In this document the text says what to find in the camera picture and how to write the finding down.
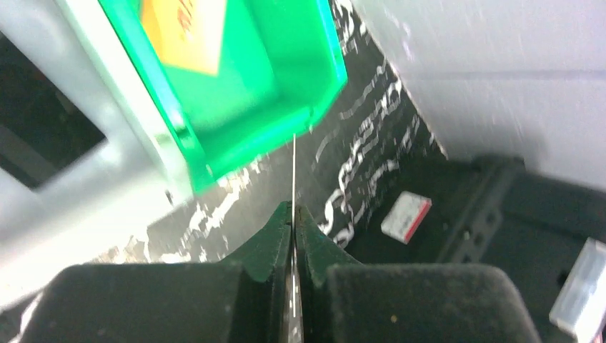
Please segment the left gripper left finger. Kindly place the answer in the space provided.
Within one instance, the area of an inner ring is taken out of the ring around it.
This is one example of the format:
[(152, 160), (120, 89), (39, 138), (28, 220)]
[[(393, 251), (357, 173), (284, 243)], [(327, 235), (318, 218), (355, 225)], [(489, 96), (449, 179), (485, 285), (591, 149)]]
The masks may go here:
[(291, 260), (292, 203), (281, 202), (267, 223), (221, 264), (239, 265), (259, 283), (285, 282)]

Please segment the black credit card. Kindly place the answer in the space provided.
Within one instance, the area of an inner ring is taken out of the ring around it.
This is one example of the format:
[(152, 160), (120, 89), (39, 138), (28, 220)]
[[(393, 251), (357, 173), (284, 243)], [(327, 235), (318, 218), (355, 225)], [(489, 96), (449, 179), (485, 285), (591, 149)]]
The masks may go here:
[(105, 135), (7, 38), (1, 39), (1, 168), (37, 189)]

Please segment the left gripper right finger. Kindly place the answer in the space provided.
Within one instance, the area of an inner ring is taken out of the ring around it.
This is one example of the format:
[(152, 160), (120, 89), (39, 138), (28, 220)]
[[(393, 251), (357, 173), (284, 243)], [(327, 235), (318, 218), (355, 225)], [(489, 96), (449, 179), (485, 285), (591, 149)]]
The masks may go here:
[(294, 209), (294, 244), (297, 269), (303, 287), (321, 287), (334, 265), (360, 264), (318, 227), (308, 208)]

